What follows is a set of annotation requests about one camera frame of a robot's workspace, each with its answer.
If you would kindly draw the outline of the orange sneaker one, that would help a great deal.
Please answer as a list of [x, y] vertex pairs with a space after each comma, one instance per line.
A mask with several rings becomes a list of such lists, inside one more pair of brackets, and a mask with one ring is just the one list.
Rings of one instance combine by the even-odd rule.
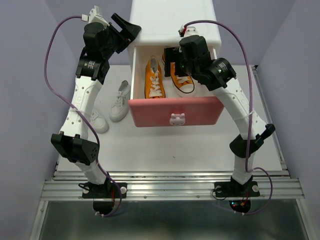
[[146, 99], [161, 99], [166, 97], [162, 70], [155, 56], [151, 56], [145, 67], [144, 97]]
[[170, 63], [170, 77], [175, 92], [180, 97], [194, 97], [196, 93], [195, 83], [190, 76], [175, 75], [175, 63]]

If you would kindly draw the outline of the dark pink drawer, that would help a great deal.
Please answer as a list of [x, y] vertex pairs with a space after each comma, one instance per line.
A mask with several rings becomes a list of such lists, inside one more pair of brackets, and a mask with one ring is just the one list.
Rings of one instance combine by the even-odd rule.
[[144, 97], [130, 100], [128, 105], [136, 127], [167, 127], [171, 114], [185, 114], [183, 126], [214, 125], [217, 123], [224, 106], [206, 87], [195, 83], [193, 97], [181, 97], [173, 88], [171, 77], [165, 77], [165, 66], [157, 58], [161, 67], [165, 98], [147, 99]]

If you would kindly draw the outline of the pink bunny knob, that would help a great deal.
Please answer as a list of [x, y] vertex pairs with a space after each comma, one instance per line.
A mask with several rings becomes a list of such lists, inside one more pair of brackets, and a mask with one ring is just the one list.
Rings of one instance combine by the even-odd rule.
[[169, 123], [172, 126], [182, 126], [185, 124], [185, 122], [186, 122], [186, 118], [184, 113], [181, 113], [181, 114], [172, 113], [169, 119]]

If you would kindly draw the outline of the white sneaker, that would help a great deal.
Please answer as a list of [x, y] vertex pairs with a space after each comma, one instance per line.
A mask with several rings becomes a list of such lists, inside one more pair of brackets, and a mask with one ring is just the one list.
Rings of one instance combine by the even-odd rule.
[[110, 120], [112, 122], [121, 121], [129, 112], [129, 104], [131, 96], [131, 86], [127, 80], [121, 82], [115, 100], [110, 109]]
[[93, 129], [99, 134], [103, 134], [109, 130], [109, 124], [107, 120], [96, 108], [92, 109], [90, 115], [90, 124]]

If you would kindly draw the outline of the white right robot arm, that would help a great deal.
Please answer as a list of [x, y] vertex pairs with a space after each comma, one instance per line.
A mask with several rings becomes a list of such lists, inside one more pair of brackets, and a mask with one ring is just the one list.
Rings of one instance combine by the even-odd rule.
[[242, 195], [252, 179], [251, 167], [255, 152], [275, 131], [272, 123], [265, 123], [254, 111], [232, 65], [225, 58], [213, 59], [203, 36], [182, 38], [179, 45], [164, 49], [165, 75], [175, 65], [179, 77], [190, 76], [218, 98], [235, 122], [239, 135], [230, 143], [234, 154], [234, 169], [230, 182], [231, 192]]

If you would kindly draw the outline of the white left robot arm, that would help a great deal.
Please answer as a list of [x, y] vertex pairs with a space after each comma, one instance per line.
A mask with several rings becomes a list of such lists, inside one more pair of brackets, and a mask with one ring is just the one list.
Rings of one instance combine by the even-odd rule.
[[99, 91], [110, 69], [109, 59], [124, 51], [139, 35], [141, 27], [132, 24], [117, 13], [111, 16], [121, 30], [100, 16], [83, 16], [84, 47], [75, 71], [75, 89], [64, 124], [58, 134], [52, 134], [51, 143], [63, 157], [84, 173], [100, 197], [111, 193], [107, 173], [98, 161], [100, 142], [88, 140], [90, 116]]

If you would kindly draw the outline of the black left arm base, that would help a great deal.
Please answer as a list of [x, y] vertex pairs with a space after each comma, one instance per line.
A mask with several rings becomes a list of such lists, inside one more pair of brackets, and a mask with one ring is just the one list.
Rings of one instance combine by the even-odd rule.
[[127, 197], [128, 184], [126, 182], [112, 183], [108, 179], [104, 184], [90, 182], [79, 183], [83, 199], [92, 199], [92, 208], [96, 216], [106, 218], [116, 214], [122, 200]]

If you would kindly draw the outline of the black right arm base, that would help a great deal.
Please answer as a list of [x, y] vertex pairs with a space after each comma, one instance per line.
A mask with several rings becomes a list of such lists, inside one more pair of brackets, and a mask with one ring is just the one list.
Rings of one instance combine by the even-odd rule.
[[241, 185], [236, 181], [230, 180], [215, 182], [211, 195], [219, 201], [229, 199], [229, 206], [234, 212], [246, 215], [251, 209], [250, 198], [257, 198], [261, 194], [256, 181], [249, 180], [244, 185]]

